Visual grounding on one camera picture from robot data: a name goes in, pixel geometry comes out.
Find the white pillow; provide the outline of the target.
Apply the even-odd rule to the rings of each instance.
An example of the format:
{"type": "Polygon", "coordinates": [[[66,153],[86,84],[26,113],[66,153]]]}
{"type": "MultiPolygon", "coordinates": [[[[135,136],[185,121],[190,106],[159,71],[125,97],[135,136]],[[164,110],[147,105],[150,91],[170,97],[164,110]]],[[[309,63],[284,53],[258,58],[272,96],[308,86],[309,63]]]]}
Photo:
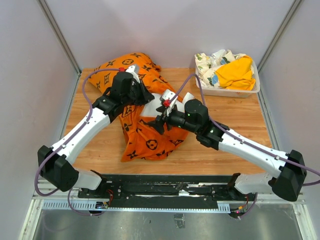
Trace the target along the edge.
{"type": "MultiPolygon", "coordinates": [[[[158,112],[156,109],[158,107],[161,106],[161,94],[158,93],[152,93],[152,95],[154,96],[154,99],[151,100],[149,103],[147,103],[142,112],[140,113],[141,117],[150,117],[150,118],[156,118],[157,115],[160,115],[161,113],[158,112]]],[[[186,95],[184,96],[183,100],[177,100],[175,102],[176,106],[177,106],[177,110],[180,112],[184,112],[185,111],[185,103],[189,100],[194,99],[194,96],[187,92],[186,95]]]]}

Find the orange patterned pillowcase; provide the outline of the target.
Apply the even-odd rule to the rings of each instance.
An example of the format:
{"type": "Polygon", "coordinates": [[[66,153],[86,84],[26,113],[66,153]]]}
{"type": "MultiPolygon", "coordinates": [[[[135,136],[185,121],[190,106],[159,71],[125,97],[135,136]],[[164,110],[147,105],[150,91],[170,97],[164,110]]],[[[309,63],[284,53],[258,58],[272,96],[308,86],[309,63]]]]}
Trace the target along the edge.
{"type": "MultiPolygon", "coordinates": [[[[161,66],[157,65],[145,53],[132,52],[115,59],[109,60],[97,68],[88,82],[101,93],[111,87],[116,69],[128,68],[138,65],[139,79],[143,81],[150,93],[162,95],[165,90],[175,90],[171,84],[161,75],[161,66]]],[[[164,134],[159,134],[154,128],[147,125],[154,117],[141,117],[144,108],[142,106],[129,105],[124,108],[119,116],[123,130],[126,147],[121,161],[129,162],[134,159],[159,161],[166,159],[176,150],[188,136],[188,132],[179,127],[165,129],[164,134]]]]}

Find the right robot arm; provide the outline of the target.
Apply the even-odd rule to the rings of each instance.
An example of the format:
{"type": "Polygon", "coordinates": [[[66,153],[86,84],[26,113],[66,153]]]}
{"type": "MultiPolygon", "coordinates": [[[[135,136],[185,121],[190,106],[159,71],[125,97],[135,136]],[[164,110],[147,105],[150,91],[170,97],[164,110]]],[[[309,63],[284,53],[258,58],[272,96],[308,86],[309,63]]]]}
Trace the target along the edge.
{"type": "Polygon", "coordinates": [[[174,104],[173,108],[153,100],[142,110],[143,117],[153,117],[148,125],[163,134],[165,127],[178,127],[196,135],[205,147],[227,152],[251,162],[265,172],[235,173],[226,188],[232,200],[249,193],[274,193],[281,199],[295,202],[307,176],[303,155],[266,147],[243,137],[228,126],[210,119],[209,111],[199,100],[174,104]]]}

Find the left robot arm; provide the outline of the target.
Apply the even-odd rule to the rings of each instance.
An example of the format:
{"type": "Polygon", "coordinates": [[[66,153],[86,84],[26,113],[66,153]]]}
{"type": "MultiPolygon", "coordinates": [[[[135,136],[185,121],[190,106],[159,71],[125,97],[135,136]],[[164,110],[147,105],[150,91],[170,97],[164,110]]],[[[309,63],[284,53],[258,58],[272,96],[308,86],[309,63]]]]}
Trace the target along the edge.
{"type": "Polygon", "coordinates": [[[39,177],[53,184],[57,190],[67,192],[72,188],[89,189],[96,198],[107,193],[107,185],[94,172],[75,169],[73,164],[84,147],[104,128],[109,126],[128,106],[142,106],[155,97],[139,79],[138,66],[121,67],[113,78],[111,87],[89,104],[85,117],[62,139],[51,147],[43,145],[38,150],[38,170],[34,187],[40,196],[39,177]]]}

